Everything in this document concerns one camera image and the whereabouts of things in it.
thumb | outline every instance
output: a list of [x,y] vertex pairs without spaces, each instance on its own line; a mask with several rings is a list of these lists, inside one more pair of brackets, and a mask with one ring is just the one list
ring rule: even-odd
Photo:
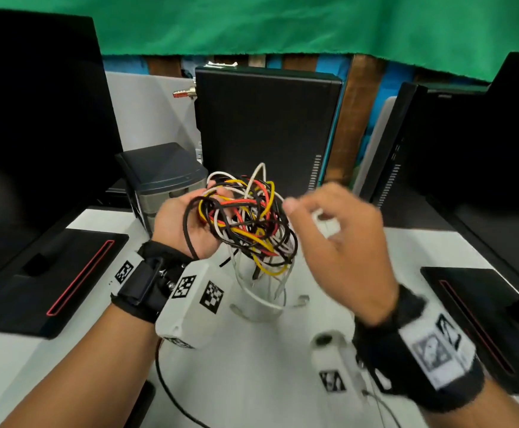
[[311,213],[293,197],[285,199],[283,209],[299,237],[306,260],[327,261],[334,247],[319,231]]

right hand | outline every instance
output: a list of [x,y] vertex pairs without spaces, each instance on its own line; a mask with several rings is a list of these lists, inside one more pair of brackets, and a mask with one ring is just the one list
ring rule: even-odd
[[[287,198],[283,209],[323,290],[368,326],[382,323],[396,306],[398,283],[380,211],[336,183],[299,199]],[[319,209],[339,221],[340,232],[329,239],[313,221],[311,214]]]

left hand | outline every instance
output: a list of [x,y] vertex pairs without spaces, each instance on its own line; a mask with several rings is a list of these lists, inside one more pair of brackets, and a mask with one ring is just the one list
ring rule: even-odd
[[[210,182],[208,189],[214,185]],[[197,189],[178,198],[171,198],[163,203],[154,221],[153,238],[155,242],[170,246],[178,251],[192,257],[184,231],[182,230],[182,219],[188,203],[194,197],[202,195],[207,189]],[[225,197],[233,197],[227,189],[220,188],[219,194]],[[193,208],[188,215],[188,234],[194,250],[200,259],[207,259],[220,247],[220,241],[210,233],[208,225],[200,219],[198,209]]]

hand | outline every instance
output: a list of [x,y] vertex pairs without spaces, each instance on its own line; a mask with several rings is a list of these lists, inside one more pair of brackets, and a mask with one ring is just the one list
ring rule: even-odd
[[[380,211],[336,183],[299,199],[287,198],[283,209],[323,290],[367,325],[383,322],[396,306],[398,283]],[[328,240],[311,216],[318,209],[340,223],[340,232]]]
[[[208,189],[214,185],[210,182]],[[163,203],[156,215],[154,221],[153,238],[155,242],[170,246],[178,251],[192,257],[184,231],[182,229],[182,220],[184,218],[184,211],[191,199],[202,195],[206,189],[197,189],[189,192],[178,198],[171,198]],[[227,189],[219,188],[218,193],[225,197],[233,197],[231,192]],[[188,215],[188,234],[194,250],[198,254],[198,258],[207,259],[212,257],[214,252],[220,247],[220,241],[213,237],[210,233],[210,228],[203,223],[198,216],[198,209],[194,208]]]

lid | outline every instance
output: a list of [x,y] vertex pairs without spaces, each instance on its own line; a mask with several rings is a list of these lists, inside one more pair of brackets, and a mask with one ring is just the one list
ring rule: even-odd
[[139,194],[173,191],[206,179],[208,171],[178,143],[128,150],[115,156]]

